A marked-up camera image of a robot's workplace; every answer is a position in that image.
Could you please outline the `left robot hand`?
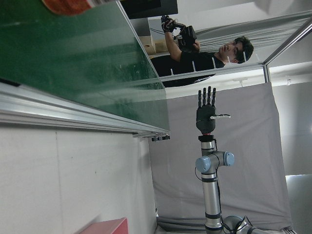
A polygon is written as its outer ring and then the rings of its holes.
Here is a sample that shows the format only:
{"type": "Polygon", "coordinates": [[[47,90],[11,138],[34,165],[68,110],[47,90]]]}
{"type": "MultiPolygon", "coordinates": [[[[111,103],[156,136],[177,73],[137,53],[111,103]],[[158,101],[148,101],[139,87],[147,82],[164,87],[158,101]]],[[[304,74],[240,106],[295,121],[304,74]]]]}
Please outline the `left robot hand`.
{"type": "Polygon", "coordinates": [[[286,11],[293,0],[255,0],[255,5],[269,15],[286,11]]]}

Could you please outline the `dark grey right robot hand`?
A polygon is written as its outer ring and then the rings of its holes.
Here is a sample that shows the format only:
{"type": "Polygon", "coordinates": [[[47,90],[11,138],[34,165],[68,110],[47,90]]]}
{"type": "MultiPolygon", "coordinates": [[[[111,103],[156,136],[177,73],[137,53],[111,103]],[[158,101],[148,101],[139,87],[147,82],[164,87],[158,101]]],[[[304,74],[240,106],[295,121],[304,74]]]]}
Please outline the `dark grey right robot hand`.
{"type": "Polygon", "coordinates": [[[229,114],[216,114],[216,88],[203,88],[198,91],[198,108],[196,127],[203,135],[209,135],[215,129],[215,121],[220,118],[231,118],[229,114]]]}

